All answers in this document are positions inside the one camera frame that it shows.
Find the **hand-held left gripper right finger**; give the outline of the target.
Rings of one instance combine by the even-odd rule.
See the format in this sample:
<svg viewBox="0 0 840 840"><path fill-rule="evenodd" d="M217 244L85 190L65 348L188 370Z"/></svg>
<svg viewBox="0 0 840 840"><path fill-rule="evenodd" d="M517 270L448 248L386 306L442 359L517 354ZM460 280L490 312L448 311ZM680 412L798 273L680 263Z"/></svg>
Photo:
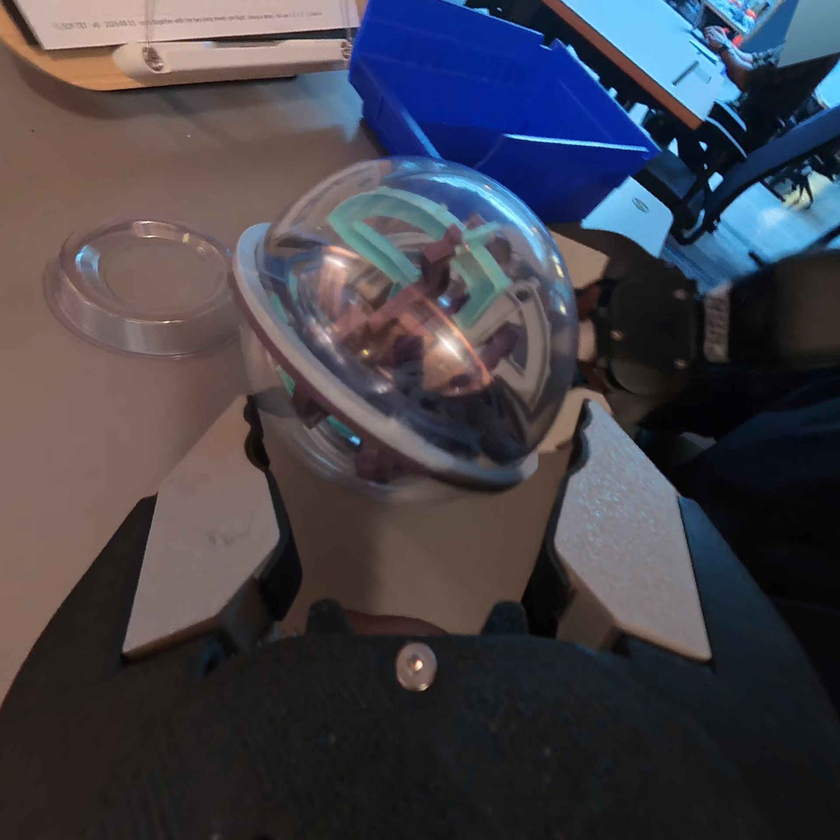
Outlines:
<svg viewBox="0 0 840 840"><path fill-rule="evenodd" d="M593 650L625 638L711 661L676 489L584 399L523 603L532 631Z"/></svg>

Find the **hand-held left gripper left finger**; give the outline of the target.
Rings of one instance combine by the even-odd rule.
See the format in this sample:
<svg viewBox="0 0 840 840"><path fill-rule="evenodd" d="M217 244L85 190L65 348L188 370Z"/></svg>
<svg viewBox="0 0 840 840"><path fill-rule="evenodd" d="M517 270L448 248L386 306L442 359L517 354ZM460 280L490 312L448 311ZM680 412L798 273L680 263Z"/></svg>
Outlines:
<svg viewBox="0 0 840 840"><path fill-rule="evenodd" d="M252 397L240 396L163 479L122 654L207 634L235 652L283 619L301 563Z"/></svg>

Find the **clear plastic ring stand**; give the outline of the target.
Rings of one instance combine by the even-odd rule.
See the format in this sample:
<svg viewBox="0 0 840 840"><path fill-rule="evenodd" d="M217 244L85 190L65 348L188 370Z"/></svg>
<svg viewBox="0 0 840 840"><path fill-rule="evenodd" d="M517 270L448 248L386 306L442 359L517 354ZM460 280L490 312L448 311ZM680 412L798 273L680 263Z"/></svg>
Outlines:
<svg viewBox="0 0 840 840"><path fill-rule="evenodd" d="M214 353L238 333L229 248L180 223L122 219L71 234L45 270L45 299L69 332L144 358Z"/></svg>

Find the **blue plastic bin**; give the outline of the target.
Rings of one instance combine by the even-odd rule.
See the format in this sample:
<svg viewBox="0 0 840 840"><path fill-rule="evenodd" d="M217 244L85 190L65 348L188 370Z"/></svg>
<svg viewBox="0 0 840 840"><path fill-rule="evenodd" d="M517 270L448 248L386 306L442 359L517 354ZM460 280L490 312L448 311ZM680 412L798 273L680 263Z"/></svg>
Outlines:
<svg viewBox="0 0 840 840"><path fill-rule="evenodd" d="M367 2L349 79L388 153L467 166L547 224L580 222L661 153L561 42L450 2Z"/></svg>

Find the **wooden board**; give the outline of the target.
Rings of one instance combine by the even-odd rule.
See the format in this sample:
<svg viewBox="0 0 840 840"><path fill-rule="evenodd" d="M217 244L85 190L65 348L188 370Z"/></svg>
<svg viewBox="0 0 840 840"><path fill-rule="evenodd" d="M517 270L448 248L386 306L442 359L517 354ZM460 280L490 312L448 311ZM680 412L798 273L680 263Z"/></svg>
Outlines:
<svg viewBox="0 0 840 840"><path fill-rule="evenodd" d="M364 7L360 8L360 24L357 29L345 31L332 31L326 33L314 33L309 35L269 35L246 38L220 38L212 40L195 41L222 41L242 42L260 40L286 40L286 39L348 39L351 48L354 46L354 39L357 36L361 21L364 16ZM118 47L109 46L84 49L63 49L46 50L40 47L32 35L25 32L22 21L17 19L15 13L10 14L2 5L2 45L7 48L13 58L19 60L27 69L40 71L44 76L55 81L61 81L69 86L87 91L129 91L140 89L153 89L174 86L153 86L143 87L139 82L126 76L112 59L112 52ZM295 79L266 79L252 81L288 81ZM204 83L191 83L184 85L195 85Z"/></svg>

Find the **dark office chair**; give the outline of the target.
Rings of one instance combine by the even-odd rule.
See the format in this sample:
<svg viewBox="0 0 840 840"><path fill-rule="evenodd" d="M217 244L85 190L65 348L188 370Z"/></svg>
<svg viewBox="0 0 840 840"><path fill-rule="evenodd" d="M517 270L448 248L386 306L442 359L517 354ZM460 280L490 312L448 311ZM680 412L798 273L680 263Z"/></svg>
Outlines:
<svg viewBox="0 0 840 840"><path fill-rule="evenodd" d="M731 135L717 125L718 147L709 143L701 170L686 188L677 187L670 233L679 245L693 245L712 233L729 206L752 186L806 163L838 146L839 107L824 110L745 153Z"/></svg>

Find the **person's right forearm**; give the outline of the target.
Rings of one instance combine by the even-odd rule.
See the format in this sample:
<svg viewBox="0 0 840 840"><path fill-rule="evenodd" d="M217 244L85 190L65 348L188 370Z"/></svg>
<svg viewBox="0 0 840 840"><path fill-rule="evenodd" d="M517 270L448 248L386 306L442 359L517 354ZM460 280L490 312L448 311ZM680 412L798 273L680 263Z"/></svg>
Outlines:
<svg viewBox="0 0 840 840"><path fill-rule="evenodd" d="M784 258L722 294L721 362L748 371L821 371L839 364L839 251Z"/></svg>

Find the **white desk orange edge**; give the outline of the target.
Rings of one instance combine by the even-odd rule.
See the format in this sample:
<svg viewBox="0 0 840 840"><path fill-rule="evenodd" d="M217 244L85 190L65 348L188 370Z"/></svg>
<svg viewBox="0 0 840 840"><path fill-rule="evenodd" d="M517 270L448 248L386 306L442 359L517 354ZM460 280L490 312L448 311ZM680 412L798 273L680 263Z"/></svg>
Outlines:
<svg viewBox="0 0 840 840"><path fill-rule="evenodd" d="M665 2L543 1L614 68L633 103L663 110L688 130L710 117L725 81L721 59Z"/></svg>

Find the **clear plastic maze ball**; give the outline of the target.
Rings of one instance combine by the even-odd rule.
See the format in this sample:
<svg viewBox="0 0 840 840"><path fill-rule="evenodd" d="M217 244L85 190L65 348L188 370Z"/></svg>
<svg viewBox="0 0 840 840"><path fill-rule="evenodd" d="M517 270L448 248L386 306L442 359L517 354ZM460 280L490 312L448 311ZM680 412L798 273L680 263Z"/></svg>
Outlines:
<svg viewBox="0 0 840 840"><path fill-rule="evenodd" d="M361 492L520 485L572 388L575 290L551 232L462 164L342 169L239 237L249 387L314 471Z"/></svg>

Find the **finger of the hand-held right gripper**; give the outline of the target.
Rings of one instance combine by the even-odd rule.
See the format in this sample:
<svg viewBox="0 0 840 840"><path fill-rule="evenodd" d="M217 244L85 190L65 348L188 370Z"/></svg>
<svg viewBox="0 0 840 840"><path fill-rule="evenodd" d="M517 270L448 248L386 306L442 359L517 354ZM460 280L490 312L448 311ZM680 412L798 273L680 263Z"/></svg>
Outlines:
<svg viewBox="0 0 840 840"><path fill-rule="evenodd" d="M639 440L649 415L657 408L656 395L636 395L621 390L609 391L606 401L613 419L634 442Z"/></svg>
<svg viewBox="0 0 840 840"><path fill-rule="evenodd" d="M603 277L611 260L610 232L580 226L555 226L550 232L576 290Z"/></svg>

